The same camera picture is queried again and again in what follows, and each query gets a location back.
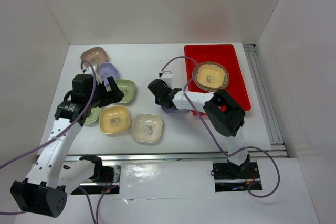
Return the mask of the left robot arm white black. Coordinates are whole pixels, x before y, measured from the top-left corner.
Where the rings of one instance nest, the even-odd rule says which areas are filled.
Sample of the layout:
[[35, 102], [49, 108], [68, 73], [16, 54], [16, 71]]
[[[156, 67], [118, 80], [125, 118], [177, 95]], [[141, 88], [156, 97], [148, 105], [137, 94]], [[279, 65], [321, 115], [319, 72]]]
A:
[[92, 74], [78, 74], [72, 90], [56, 108], [49, 143], [23, 181], [14, 181], [10, 193], [23, 212], [58, 217], [65, 208], [67, 197], [85, 180], [99, 182], [113, 172], [104, 167], [102, 159], [83, 155], [72, 165], [65, 165], [73, 141], [82, 130], [91, 109], [120, 102], [124, 94], [113, 77], [98, 82]]

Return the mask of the beige square panda plate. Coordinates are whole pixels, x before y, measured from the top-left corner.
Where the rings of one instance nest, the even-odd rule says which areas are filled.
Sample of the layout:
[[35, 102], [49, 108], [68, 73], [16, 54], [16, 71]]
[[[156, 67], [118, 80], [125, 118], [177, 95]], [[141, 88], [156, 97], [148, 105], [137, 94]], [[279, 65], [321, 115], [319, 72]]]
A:
[[137, 142], [155, 143], [162, 134], [163, 121], [155, 114], [139, 114], [132, 123], [131, 135]]

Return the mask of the pink square panda plate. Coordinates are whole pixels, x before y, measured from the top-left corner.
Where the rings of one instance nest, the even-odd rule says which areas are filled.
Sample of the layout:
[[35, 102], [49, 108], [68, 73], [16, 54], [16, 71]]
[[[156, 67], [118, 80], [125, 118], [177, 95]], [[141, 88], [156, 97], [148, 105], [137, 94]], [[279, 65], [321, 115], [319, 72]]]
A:
[[92, 65], [100, 65], [108, 60], [108, 54], [101, 47], [93, 47], [86, 50], [80, 56], [81, 60], [87, 60]]

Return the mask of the purple square plate back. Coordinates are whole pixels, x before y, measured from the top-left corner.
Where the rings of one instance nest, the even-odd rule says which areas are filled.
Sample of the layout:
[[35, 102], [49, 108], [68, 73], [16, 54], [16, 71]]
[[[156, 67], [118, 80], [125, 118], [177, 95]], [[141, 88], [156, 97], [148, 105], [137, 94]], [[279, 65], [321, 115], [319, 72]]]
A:
[[110, 62], [104, 62], [98, 65], [98, 73], [104, 84], [108, 84], [108, 77], [113, 77], [114, 80], [119, 78], [119, 72], [116, 67]]

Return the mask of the purple square plate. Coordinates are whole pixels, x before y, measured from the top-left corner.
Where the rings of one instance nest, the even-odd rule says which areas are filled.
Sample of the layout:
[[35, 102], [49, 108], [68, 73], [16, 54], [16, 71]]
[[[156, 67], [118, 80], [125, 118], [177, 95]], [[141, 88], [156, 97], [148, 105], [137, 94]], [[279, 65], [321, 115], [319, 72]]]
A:
[[166, 114], [175, 114], [175, 115], [178, 115], [178, 114], [184, 114], [184, 113], [188, 112], [188, 110], [186, 110], [186, 109], [179, 109], [179, 110], [177, 110], [177, 109], [174, 109], [174, 108], [165, 108], [164, 106], [161, 106], [161, 109]]
[[110, 62], [104, 62], [98, 65], [98, 73], [104, 84], [108, 84], [108, 77], [113, 77], [114, 80], [119, 78], [119, 72], [116, 67]]

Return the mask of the yellow square plate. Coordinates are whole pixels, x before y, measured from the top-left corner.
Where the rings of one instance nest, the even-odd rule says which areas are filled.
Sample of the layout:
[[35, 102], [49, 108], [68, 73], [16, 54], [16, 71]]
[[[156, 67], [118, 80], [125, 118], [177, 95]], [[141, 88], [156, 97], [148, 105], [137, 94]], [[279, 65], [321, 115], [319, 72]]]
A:
[[104, 108], [99, 116], [99, 124], [104, 134], [123, 132], [130, 125], [129, 110], [121, 105]]
[[225, 78], [225, 71], [214, 65], [202, 65], [199, 67], [197, 72], [197, 81], [203, 85], [210, 88], [219, 88]]

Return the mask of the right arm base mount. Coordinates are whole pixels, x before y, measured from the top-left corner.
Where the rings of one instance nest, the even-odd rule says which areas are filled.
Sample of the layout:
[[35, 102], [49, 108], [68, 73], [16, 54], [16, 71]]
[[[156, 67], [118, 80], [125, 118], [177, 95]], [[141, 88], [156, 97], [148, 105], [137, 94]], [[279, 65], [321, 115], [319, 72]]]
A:
[[213, 163], [210, 174], [214, 178], [216, 192], [247, 191], [249, 185], [251, 191], [263, 188], [256, 162], [249, 163], [241, 174], [235, 174], [228, 163]]

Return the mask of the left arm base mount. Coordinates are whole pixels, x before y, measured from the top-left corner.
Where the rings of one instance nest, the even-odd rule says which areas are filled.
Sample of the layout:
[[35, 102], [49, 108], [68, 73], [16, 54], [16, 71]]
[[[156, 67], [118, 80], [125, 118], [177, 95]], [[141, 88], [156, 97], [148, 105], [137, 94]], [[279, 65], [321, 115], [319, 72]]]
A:
[[116, 195], [120, 193], [121, 166], [113, 164], [105, 166], [106, 172], [97, 180], [85, 180], [80, 184], [88, 195]]

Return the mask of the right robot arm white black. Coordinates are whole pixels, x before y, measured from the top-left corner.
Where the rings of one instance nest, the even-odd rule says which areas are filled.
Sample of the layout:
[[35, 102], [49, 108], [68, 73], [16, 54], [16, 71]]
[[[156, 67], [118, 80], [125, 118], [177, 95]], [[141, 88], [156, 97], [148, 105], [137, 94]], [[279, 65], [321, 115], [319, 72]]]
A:
[[155, 96], [155, 103], [167, 111], [191, 110], [197, 115], [204, 113], [213, 128], [224, 137], [229, 174], [240, 178], [247, 172], [250, 155], [239, 130], [244, 125], [245, 111], [225, 90], [199, 93], [171, 88], [164, 80], [155, 79], [148, 84]]

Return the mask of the green square plate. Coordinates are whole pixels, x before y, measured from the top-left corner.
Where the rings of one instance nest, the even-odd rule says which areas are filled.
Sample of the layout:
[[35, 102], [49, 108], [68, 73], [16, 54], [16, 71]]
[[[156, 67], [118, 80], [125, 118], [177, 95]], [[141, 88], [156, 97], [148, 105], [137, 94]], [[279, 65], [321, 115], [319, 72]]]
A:
[[123, 92], [124, 97], [123, 99], [119, 102], [122, 104], [129, 103], [133, 100], [136, 92], [136, 85], [133, 81], [131, 80], [126, 80], [126, 79], [117, 79], [116, 84], [118, 88]]
[[92, 108], [90, 115], [85, 120], [85, 124], [94, 123], [99, 118], [102, 110], [103, 108], [99, 108], [99, 107]]

